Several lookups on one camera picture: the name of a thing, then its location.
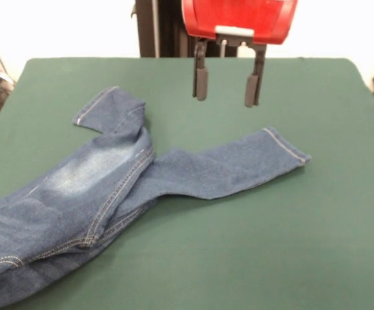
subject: green fabric surface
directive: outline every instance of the green fabric surface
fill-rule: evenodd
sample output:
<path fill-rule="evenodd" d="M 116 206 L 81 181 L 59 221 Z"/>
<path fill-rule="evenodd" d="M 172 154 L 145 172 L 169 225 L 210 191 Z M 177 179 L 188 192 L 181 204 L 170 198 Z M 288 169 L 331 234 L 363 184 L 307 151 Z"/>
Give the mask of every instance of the green fabric surface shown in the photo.
<path fill-rule="evenodd" d="M 9 310 L 374 309 L 374 99 L 345 59 L 268 59 L 244 107 L 251 59 L 34 59 L 0 115 L 0 198 L 98 133 L 72 125 L 105 87 L 147 102 L 157 153 L 197 151 L 274 126 L 312 156 L 215 200 L 163 198 L 104 253 Z"/>

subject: jeans hem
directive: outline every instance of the jeans hem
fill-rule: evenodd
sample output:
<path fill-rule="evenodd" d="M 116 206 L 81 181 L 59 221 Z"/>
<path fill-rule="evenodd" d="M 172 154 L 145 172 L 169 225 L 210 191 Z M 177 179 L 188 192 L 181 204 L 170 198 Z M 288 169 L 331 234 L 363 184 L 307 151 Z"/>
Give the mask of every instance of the jeans hem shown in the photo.
<path fill-rule="evenodd" d="M 268 126 L 263 128 L 263 130 L 267 132 L 282 149 L 292 155 L 292 157 L 296 158 L 303 165 L 307 164 L 311 160 L 310 155 L 305 154 L 290 142 L 288 142 L 286 139 L 284 139 L 283 136 L 274 127 Z"/>

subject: white wall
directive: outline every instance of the white wall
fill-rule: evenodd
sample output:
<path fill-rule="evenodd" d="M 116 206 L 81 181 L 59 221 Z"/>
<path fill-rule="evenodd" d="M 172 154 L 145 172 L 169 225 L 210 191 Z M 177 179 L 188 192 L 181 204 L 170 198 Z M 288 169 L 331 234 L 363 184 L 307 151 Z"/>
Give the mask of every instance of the white wall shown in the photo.
<path fill-rule="evenodd" d="M 1 57 L 15 79 L 32 57 L 139 57 L 132 5 L 133 0 L 0 0 Z M 346 57 L 370 85 L 374 0 L 299 0 L 287 41 L 270 46 L 267 56 Z"/>

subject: denim fabric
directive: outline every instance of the denim fabric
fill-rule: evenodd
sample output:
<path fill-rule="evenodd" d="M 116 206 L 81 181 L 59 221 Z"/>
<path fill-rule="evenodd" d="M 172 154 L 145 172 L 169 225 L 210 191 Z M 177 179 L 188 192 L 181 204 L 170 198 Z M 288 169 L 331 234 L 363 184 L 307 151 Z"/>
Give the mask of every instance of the denim fabric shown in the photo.
<path fill-rule="evenodd" d="M 172 149 L 155 158 L 144 109 L 120 88 L 105 89 L 74 118 L 102 135 L 0 200 L 0 307 L 98 255 L 162 195 L 220 198 L 311 159 L 271 127 L 197 154 Z"/>

